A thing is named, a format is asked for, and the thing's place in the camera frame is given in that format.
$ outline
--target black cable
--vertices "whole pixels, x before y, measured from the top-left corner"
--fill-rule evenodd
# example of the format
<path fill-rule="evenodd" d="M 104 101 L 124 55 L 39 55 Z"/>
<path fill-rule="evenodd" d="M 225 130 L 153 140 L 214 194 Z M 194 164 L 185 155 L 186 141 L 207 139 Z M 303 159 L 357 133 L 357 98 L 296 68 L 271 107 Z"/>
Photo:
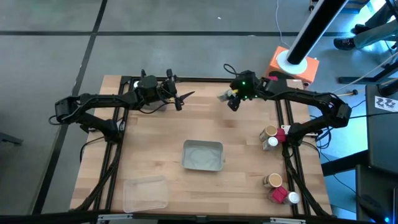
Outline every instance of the black cable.
<path fill-rule="evenodd" d="M 53 123 L 52 121 L 51 121 L 51 119 L 53 119 L 54 117 L 56 117 L 57 115 L 53 115 L 53 116 L 51 116 L 51 117 L 49 117 L 49 123 L 51 124 L 51 125 L 61 125 L 62 123 Z"/>
<path fill-rule="evenodd" d="M 93 142 L 95 142 L 95 141 L 97 141 L 97 140 L 100 140 L 100 139 L 103 139 L 103 138 L 104 138 L 104 136 L 99 137 L 99 138 L 96 138 L 96 139 L 94 139 L 94 140 L 91 140 L 91 141 L 88 141 L 88 142 L 84 143 L 84 145 L 83 145 L 83 146 L 81 147 L 81 149 L 80 149 L 80 163 L 81 163 L 81 160 L 83 159 L 83 150 L 84 150 L 84 148 L 85 148 L 88 144 L 93 143 Z"/>
<path fill-rule="evenodd" d="M 303 141 L 303 143 L 313 147 L 318 152 L 319 158 L 321 158 L 321 154 L 319 153 L 319 150 L 318 150 L 318 148 L 316 146 L 314 146 L 313 144 L 311 144 L 309 142 L 306 142 L 306 141 Z"/>
<path fill-rule="evenodd" d="M 109 165 L 108 170 L 105 172 L 102 179 L 98 181 L 98 184 L 91 191 L 89 196 L 83 201 L 81 205 L 79 205 L 75 210 L 88 210 L 90 205 L 93 203 L 96 196 L 102 191 L 109 177 L 115 172 L 117 168 L 117 163 L 119 162 L 120 151 L 116 151 L 113 157 L 113 161 L 111 165 Z"/>
<path fill-rule="evenodd" d="M 74 116 L 75 114 L 77 114 L 78 112 L 80 112 L 89 102 L 93 101 L 93 100 L 97 100 L 98 97 L 92 97 L 89 100 L 87 100 L 85 103 L 83 103 L 81 106 L 79 106 L 77 109 L 75 109 L 70 115 L 66 116 L 66 117 L 62 117 L 62 120 L 65 120 L 67 118 L 71 118 L 72 116 Z"/>
<path fill-rule="evenodd" d="M 327 157 L 324 155 L 324 153 L 322 153 L 322 150 L 321 150 L 321 149 L 320 149 L 320 153 L 323 155 L 324 158 L 326 158 L 326 159 L 330 162 L 330 159 L 327 158 Z M 343 184 L 343 185 L 346 186 L 348 189 L 352 190 L 352 191 L 354 192 L 354 194 L 356 194 L 355 190 L 353 190 L 353 189 L 352 189 L 351 187 L 349 187 L 348 185 L 344 184 L 341 180 L 339 180 L 339 179 L 336 177 L 335 174 L 333 174 L 333 176 L 335 177 L 335 179 L 336 179 L 339 183 Z"/>
<path fill-rule="evenodd" d="M 323 103 L 324 105 L 329 105 L 329 104 L 326 103 L 326 102 L 324 102 L 324 101 L 322 101 L 322 100 L 317 100 L 316 97 L 318 97 L 318 96 L 324 96 L 324 95 L 331 95 L 331 96 L 336 97 L 336 99 L 338 99 L 338 100 L 340 99 L 340 98 L 339 98 L 337 95 L 335 95 L 334 93 L 317 93 L 317 94 L 310 94 L 310 93 L 302 93 L 302 92 L 291 91 L 291 90 L 289 90 L 289 91 L 283 91 L 283 92 L 281 92 L 281 93 L 277 93 L 277 94 L 272 95 L 272 96 L 266 96 L 265 93 L 264 93 L 263 91 L 261 91 L 261 90 L 256 90 L 256 93 L 257 93 L 259 96 L 262 96 L 262 98 L 265 98 L 265 100 L 273 100 L 275 97 L 280 96 L 280 95 L 283 95 L 283 94 L 286 94 L 286 93 L 303 94 L 303 95 L 307 95 L 307 96 L 312 96 L 312 98 L 313 98 L 315 101 L 317 101 L 317 102 L 319 102 L 319 103 Z"/>
<path fill-rule="evenodd" d="M 329 147 L 329 145 L 330 145 L 330 141 L 331 141 L 331 130 L 333 130 L 334 128 L 329 128 L 329 127 L 327 127 L 326 128 L 326 130 L 323 130 L 324 131 L 324 133 L 321 135 L 321 136 L 317 136 L 316 138 L 315 138 L 315 140 L 318 142 L 320 142 L 324 137 L 326 137 L 326 136 L 328 136 L 328 142 L 326 143 L 326 144 L 324 144 L 324 145 L 322 145 L 322 143 L 321 143 L 321 145 L 320 146 L 318 146 L 317 145 L 317 147 L 319 148 L 319 149 L 327 149 L 328 147 Z"/>
<path fill-rule="evenodd" d="M 173 94 L 172 94 L 171 92 L 167 91 L 167 90 L 163 87 L 163 83 L 164 83 L 164 82 L 162 82 L 162 84 L 160 84 L 160 88 L 161 88 L 163 91 L 165 91 L 167 94 L 169 94 L 170 97 L 173 97 Z"/>
<path fill-rule="evenodd" d="M 141 109 L 139 109 L 138 111 L 140 111 L 141 113 L 144 113 L 144 114 L 151 114 L 151 113 L 155 113 L 157 110 L 159 110 L 161 107 L 163 107 L 164 105 L 167 105 L 167 104 L 171 104 L 171 103 L 164 103 L 164 104 L 160 105 L 158 108 L 154 109 L 151 112 L 145 112 L 145 111 L 142 111 Z"/>
<path fill-rule="evenodd" d="M 359 105 L 361 105 L 363 102 L 365 102 L 366 100 L 363 100 L 363 101 L 361 101 L 360 103 L 358 103 L 357 105 L 355 105 L 355 106 L 352 106 L 351 107 L 351 109 L 354 109 L 355 107 L 357 107 L 357 106 L 359 106 Z"/>
<path fill-rule="evenodd" d="M 287 167 L 287 172 L 291 175 L 291 177 L 294 179 L 296 182 L 297 186 L 299 187 L 300 191 L 304 195 L 304 197 L 307 199 L 311 207 L 313 208 L 314 212 L 317 215 L 329 217 L 330 215 L 327 214 L 327 212 L 324 211 L 324 209 L 321 208 L 320 204 L 314 199 L 312 196 L 311 192 L 307 189 L 305 184 L 301 181 L 299 175 L 297 174 L 296 170 L 293 167 L 292 161 L 290 159 L 286 158 L 286 154 L 289 154 L 287 147 L 282 150 L 282 155 L 285 158 L 285 164 Z"/>
<path fill-rule="evenodd" d="M 163 102 L 163 103 L 167 103 L 167 101 L 164 99 L 164 98 L 162 98 L 161 97 L 161 95 L 160 95 L 160 93 L 159 93 L 159 90 L 156 88 L 156 95 L 157 95 L 157 97 L 159 97 L 159 99 Z"/>
<path fill-rule="evenodd" d="M 379 116 L 379 115 L 384 115 L 384 114 L 394 114 L 398 112 L 387 112 L 387 113 L 379 113 L 379 114 L 367 114 L 367 115 L 361 115 L 361 116 L 355 116 L 350 119 L 355 119 L 355 118 L 364 118 L 364 117 L 372 117 L 372 116 Z"/>
<path fill-rule="evenodd" d="M 223 65 L 223 67 L 224 67 L 224 69 L 225 69 L 228 73 L 230 73 L 230 74 L 233 74 L 233 75 L 240 75 L 240 73 L 236 73 L 236 70 L 235 70 L 234 67 L 232 67 L 231 65 L 229 65 L 229 64 L 227 64 L 227 63 L 225 63 L 225 64 Z"/>

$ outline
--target metal tray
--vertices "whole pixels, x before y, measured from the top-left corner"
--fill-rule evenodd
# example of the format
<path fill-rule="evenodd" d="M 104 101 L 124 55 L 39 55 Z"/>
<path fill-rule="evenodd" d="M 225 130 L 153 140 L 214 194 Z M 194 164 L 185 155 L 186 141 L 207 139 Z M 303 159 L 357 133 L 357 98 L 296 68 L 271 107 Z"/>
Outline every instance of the metal tray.
<path fill-rule="evenodd" d="M 186 140 L 181 164 L 186 169 L 220 171 L 224 166 L 223 145 L 213 141 Z"/>

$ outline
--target transparent plastic lid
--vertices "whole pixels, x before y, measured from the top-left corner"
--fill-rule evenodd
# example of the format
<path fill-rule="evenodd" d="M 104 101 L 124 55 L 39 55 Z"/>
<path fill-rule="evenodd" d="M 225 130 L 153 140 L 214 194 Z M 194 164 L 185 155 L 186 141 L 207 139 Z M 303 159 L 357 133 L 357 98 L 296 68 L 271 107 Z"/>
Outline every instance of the transparent plastic lid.
<path fill-rule="evenodd" d="M 165 208 L 168 202 L 167 181 L 162 175 L 124 181 L 123 211 L 126 213 Z"/>

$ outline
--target wooden work surface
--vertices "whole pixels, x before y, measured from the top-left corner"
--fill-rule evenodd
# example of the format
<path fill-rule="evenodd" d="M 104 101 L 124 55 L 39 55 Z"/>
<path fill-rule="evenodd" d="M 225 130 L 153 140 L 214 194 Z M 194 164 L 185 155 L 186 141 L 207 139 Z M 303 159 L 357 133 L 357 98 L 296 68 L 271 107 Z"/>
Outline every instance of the wooden work surface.
<path fill-rule="evenodd" d="M 121 76 L 106 75 L 101 94 L 116 94 Z M 270 173 L 281 174 L 287 188 L 282 147 L 263 151 L 259 133 L 268 124 L 278 125 L 275 101 L 241 102 L 233 112 L 216 95 L 229 88 L 228 83 L 178 83 L 180 94 L 195 91 L 185 100 L 183 110 L 168 105 L 166 111 L 142 114 L 130 111 L 123 142 L 112 212 L 123 212 L 123 182 L 127 179 L 164 175 L 169 189 L 166 208 L 140 213 L 191 215 L 250 215 L 291 217 L 288 205 L 272 203 L 262 180 Z M 308 106 L 292 102 L 294 120 L 308 121 Z M 113 108 L 96 109 L 95 115 L 109 119 Z M 101 133 L 91 133 L 88 141 Z M 224 147 L 224 167 L 220 172 L 187 170 L 181 165 L 183 143 L 187 139 L 219 141 Z M 80 166 L 71 208 L 79 206 L 98 182 L 106 143 L 86 146 Z M 331 213 L 318 152 L 300 146 L 306 185 L 315 200 Z M 108 192 L 105 188 L 101 207 Z M 299 212 L 303 213 L 301 202 Z"/>

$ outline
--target red cup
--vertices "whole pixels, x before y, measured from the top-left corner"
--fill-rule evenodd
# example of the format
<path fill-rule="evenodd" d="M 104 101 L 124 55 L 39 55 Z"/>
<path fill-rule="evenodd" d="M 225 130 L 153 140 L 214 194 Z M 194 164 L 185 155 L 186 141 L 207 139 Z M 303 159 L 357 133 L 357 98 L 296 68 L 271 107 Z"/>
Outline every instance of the red cup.
<path fill-rule="evenodd" d="M 278 128 L 275 138 L 278 139 L 280 143 L 286 142 L 285 130 Z"/>

